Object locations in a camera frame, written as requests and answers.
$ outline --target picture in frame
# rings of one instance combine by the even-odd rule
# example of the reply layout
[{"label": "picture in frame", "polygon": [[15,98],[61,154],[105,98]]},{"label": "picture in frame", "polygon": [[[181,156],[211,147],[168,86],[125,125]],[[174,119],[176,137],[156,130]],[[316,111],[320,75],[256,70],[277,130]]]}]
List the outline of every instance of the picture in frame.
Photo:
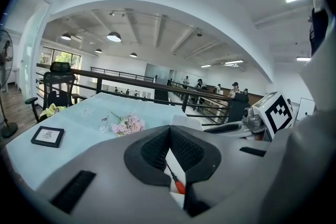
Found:
[{"label": "picture in frame", "polygon": [[59,147],[63,135],[64,129],[40,126],[30,141],[40,146]]}]

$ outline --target white shirt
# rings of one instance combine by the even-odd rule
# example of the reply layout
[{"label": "white shirt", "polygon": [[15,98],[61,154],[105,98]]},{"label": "white shirt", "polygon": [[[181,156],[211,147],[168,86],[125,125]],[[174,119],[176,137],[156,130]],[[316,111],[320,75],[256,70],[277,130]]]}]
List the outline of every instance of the white shirt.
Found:
[{"label": "white shirt", "polygon": [[234,89],[230,90],[229,97],[234,98],[236,93],[240,93],[239,89],[237,89],[237,91],[234,91]]}]

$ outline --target black slot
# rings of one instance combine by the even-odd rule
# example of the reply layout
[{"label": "black slot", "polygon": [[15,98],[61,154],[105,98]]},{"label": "black slot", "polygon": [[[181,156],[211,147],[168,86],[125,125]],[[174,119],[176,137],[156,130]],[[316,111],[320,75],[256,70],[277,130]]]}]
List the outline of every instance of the black slot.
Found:
[{"label": "black slot", "polygon": [[257,150],[255,148],[251,148],[248,146],[244,146],[240,149],[240,151],[251,154],[251,155],[256,155],[259,157],[264,157],[264,155],[266,154],[266,151],[262,151],[262,150]]},{"label": "black slot", "polygon": [[95,176],[96,174],[93,172],[81,170],[65,185],[60,193],[51,201],[51,204],[69,214]]}]

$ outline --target pendant light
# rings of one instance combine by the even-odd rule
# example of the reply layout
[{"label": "pendant light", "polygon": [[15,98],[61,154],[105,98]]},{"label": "pendant light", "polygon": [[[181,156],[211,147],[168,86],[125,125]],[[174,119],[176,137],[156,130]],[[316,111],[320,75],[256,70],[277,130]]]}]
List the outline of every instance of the pendant light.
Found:
[{"label": "pendant light", "polygon": [[71,35],[69,33],[64,33],[61,38],[64,40],[71,40]]},{"label": "pendant light", "polygon": [[120,42],[121,41],[121,36],[119,35],[118,32],[111,32],[107,35],[107,38],[111,41],[114,42]]}]

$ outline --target railing post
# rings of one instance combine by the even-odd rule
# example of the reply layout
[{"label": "railing post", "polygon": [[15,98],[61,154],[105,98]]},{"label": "railing post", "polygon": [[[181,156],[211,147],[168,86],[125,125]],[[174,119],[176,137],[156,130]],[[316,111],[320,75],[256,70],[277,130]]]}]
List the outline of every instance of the railing post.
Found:
[{"label": "railing post", "polygon": [[183,104],[182,104],[182,111],[183,111],[183,112],[185,112],[185,109],[187,108],[188,99],[189,99],[189,94],[186,93],[186,94],[184,95],[184,100],[183,100]]},{"label": "railing post", "polygon": [[97,79],[97,89],[96,94],[101,92],[101,86],[102,86],[102,79]]}]

